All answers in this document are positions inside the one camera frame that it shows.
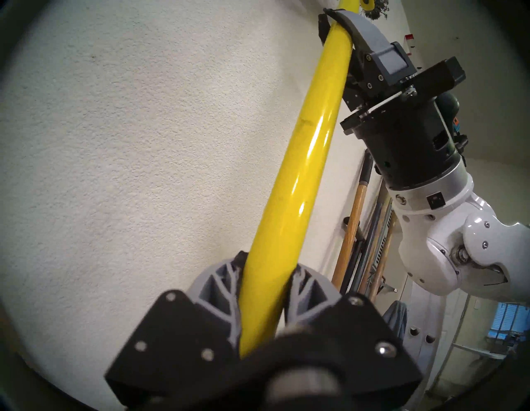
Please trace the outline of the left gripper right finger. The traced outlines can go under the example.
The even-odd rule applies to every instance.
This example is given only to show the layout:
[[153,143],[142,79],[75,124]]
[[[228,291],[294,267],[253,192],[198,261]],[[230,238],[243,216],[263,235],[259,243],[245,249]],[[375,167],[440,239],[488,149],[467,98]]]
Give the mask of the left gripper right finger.
[[340,294],[323,275],[298,265],[289,280],[286,329],[331,341],[353,398],[410,398],[422,373],[377,309],[358,293]]

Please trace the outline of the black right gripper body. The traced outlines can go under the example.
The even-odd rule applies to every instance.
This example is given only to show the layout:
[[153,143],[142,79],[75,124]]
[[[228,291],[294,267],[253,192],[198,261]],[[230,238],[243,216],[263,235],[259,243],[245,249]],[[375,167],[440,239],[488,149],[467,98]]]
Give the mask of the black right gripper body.
[[340,125],[364,141],[378,173],[391,189],[426,185],[460,162],[466,135],[460,132],[460,104],[451,92],[466,79],[453,56],[364,97]]

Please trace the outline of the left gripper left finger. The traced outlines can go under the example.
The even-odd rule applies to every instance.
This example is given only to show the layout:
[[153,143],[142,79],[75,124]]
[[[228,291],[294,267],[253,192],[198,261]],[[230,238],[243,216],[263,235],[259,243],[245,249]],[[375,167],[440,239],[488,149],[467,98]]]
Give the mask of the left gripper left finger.
[[241,279],[242,259],[227,259],[156,299],[105,374],[121,404],[168,396],[239,357]]

